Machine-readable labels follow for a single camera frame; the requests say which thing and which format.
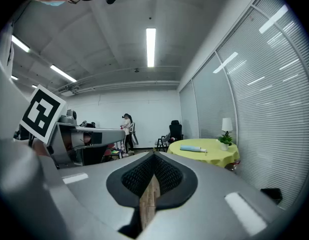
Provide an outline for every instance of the potted plant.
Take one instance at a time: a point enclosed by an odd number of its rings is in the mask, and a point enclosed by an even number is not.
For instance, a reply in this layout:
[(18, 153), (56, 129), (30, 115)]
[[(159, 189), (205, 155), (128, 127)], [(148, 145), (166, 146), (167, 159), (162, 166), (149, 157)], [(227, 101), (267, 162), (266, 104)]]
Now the potted plant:
[(233, 138), (231, 138), (228, 134), (222, 134), (221, 137), (218, 138), (218, 140), (221, 142), (221, 150), (227, 151), (228, 147), (231, 146), (231, 141)]

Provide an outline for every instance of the black pants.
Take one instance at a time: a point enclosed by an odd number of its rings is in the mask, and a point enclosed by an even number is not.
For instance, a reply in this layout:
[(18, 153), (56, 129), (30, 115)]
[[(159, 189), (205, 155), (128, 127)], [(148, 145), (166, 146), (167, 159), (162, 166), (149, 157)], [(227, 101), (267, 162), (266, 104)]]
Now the black pants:
[(134, 144), (133, 144), (133, 138), (132, 138), (131, 133), (129, 135), (126, 135), (125, 140), (124, 140), (124, 147), (125, 147), (125, 151), (127, 153), (128, 153), (128, 143), (130, 145), (130, 150), (133, 151), (134, 150)]

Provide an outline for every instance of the person's hair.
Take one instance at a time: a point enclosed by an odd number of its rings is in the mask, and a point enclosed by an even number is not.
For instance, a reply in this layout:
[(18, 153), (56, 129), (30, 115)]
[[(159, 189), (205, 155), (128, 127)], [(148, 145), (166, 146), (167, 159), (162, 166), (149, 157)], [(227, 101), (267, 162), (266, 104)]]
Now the person's hair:
[(125, 113), (125, 114), (124, 114), (124, 117), (125, 117), (125, 116), (127, 116), (127, 117), (130, 119), (130, 123), (132, 123), (132, 122), (133, 122), (133, 119), (132, 119), (131, 115), (129, 115), (129, 114), (127, 114), (127, 113)]

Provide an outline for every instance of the green leaves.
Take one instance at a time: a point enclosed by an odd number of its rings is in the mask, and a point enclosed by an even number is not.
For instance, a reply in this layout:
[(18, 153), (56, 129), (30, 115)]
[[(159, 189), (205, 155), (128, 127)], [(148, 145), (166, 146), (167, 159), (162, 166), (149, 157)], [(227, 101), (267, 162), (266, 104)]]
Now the green leaves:
[(231, 141), (233, 140), (233, 138), (231, 138), (229, 135), (226, 136), (225, 134), (222, 134), (222, 136), (219, 137), (218, 140), (219, 140), (221, 143), (230, 144)]

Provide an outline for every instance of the table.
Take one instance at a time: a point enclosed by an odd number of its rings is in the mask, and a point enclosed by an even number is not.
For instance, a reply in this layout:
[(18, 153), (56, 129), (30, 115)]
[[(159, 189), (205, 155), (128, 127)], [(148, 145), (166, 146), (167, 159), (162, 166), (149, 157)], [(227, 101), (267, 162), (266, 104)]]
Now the table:
[[(180, 150), (181, 145), (201, 147), (202, 149), (206, 149), (207, 153)], [(215, 138), (179, 140), (170, 144), (167, 153), (198, 160), (222, 168), (240, 158), (237, 145), (232, 143), (227, 151), (222, 151), (221, 143)]]

